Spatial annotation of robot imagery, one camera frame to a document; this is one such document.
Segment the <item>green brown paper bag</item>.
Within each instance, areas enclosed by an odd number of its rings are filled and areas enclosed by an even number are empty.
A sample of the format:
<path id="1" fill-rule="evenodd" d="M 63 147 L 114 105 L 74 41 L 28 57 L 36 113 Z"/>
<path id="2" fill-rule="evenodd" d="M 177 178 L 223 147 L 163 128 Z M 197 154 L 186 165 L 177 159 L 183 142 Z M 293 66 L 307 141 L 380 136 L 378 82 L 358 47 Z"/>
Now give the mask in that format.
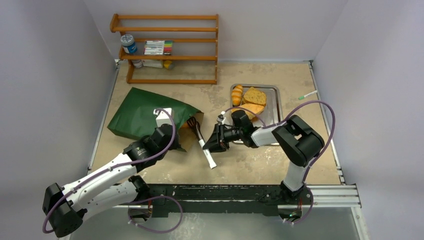
<path id="1" fill-rule="evenodd" d="M 185 102 L 154 92 L 131 88 L 107 128 L 116 136 L 139 140 L 141 137 L 151 135 L 157 127 L 156 116 L 153 113 L 157 108 L 172 108 L 180 144 L 177 150 L 189 151 L 197 138 L 190 128 L 181 126 L 190 117 L 195 117 L 201 124 L 204 113 Z"/>

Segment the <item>silver metal tongs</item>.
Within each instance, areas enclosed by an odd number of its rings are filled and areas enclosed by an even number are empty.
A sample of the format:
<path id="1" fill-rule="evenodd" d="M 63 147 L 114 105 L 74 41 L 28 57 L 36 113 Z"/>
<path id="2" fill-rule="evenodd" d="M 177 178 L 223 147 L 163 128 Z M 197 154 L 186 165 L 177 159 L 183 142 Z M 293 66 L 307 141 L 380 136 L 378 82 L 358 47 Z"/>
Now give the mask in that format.
<path id="1" fill-rule="evenodd" d="M 217 164 L 215 163 L 210 151 L 208 149 L 203 149 L 205 143 L 205 140 L 203 138 L 203 135 L 201 133 L 201 128 L 200 128 L 200 123 L 197 121 L 197 119 L 192 116 L 190 117 L 187 121 L 186 121 L 187 125 L 189 126 L 189 128 L 192 130 L 192 132 L 194 133 L 194 135 L 196 136 L 198 143 L 200 145 L 200 148 L 202 149 L 210 169 L 214 169 L 217 167 Z"/>

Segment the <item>triangular orange fake pastry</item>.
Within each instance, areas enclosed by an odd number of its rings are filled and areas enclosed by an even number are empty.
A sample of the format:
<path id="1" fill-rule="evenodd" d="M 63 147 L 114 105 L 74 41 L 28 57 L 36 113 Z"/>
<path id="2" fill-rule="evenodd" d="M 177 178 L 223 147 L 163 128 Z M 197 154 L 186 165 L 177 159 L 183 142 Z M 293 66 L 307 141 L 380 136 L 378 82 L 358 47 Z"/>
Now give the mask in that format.
<path id="1" fill-rule="evenodd" d="M 250 120 L 253 120 L 256 117 L 256 115 L 259 115 L 265 109 L 264 106 L 258 105 L 258 104 L 253 104 L 253 103 L 242 104 L 239 107 L 240 108 L 231 109 L 231 112 L 233 113 L 233 112 L 239 111 L 239 110 L 241 110 L 241 108 L 243 108 L 243 111 L 247 114 L 247 116 Z"/>

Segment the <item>orange fake bread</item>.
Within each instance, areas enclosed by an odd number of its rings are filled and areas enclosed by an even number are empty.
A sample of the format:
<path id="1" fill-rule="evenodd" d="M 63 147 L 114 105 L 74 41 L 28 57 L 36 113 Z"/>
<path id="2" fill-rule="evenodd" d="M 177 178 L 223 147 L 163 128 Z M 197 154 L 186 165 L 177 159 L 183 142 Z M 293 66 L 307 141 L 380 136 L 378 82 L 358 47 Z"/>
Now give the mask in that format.
<path id="1" fill-rule="evenodd" d="M 231 100 L 232 105 L 234 107 L 237 107 L 242 102 L 242 96 L 243 96 L 243 86 L 241 84 L 236 85 L 232 91 L 231 91 Z"/>

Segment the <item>seeded fake bread slice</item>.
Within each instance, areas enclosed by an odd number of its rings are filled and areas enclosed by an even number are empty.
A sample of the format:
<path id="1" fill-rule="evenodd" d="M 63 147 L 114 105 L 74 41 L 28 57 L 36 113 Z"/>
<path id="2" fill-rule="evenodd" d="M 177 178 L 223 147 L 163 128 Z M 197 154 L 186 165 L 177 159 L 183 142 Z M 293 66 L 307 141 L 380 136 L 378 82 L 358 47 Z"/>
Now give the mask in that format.
<path id="1" fill-rule="evenodd" d="M 250 87 L 242 96 L 242 103 L 266 106 L 267 95 L 263 91 Z"/>

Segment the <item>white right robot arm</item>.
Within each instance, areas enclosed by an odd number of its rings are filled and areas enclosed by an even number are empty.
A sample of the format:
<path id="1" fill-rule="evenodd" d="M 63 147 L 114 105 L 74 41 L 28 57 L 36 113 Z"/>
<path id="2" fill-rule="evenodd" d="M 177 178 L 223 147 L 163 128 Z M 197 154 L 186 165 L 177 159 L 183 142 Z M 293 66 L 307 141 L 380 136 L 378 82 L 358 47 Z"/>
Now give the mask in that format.
<path id="1" fill-rule="evenodd" d="M 220 115 L 210 138 L 202 147 L 211 153 L 225 152 L 230 142 L 242 141 L 252 149 L 271 144 L 279 144 L 290 163 L 285 178 L 281 182 L 282 200 L 288 204 L 300 198 L 304 188 L 307 167 L 324 148 L 323 138 L 303 119 L 292 115 L 288 120 L 273 126 L 255 127 L 244 110 L 236 110 L 230 115 L 232 125 L 224 123 Z"/>

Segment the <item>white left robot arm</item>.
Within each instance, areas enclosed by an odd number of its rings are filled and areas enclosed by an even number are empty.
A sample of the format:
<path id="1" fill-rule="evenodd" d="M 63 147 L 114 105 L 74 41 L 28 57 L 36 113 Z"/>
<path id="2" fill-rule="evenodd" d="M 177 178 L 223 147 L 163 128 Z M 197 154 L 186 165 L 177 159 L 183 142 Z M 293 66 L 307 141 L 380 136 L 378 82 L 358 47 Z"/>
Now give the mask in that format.
<path id="1" fill-rule="evenodd" d="M 175 124 L 163 124 L 151 135 L 130 143 L 106 165 L 63 186 L 53 183 L 45 190 L 42 232 L 62 238 L 84 221 L 120 204 L 142 205 L 163 198 L 153 193 L 138 175 L 178 148 Z"/>

